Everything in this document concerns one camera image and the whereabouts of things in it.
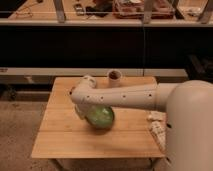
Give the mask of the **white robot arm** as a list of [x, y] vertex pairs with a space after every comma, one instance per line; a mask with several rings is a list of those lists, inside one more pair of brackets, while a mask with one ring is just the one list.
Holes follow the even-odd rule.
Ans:
[[99, 88], [86, 75], [71, 90], [77, 114], [92, 105], [155, 110], [166, 118], [166, 171], [213, 171], [213, 84], [202, 80]]

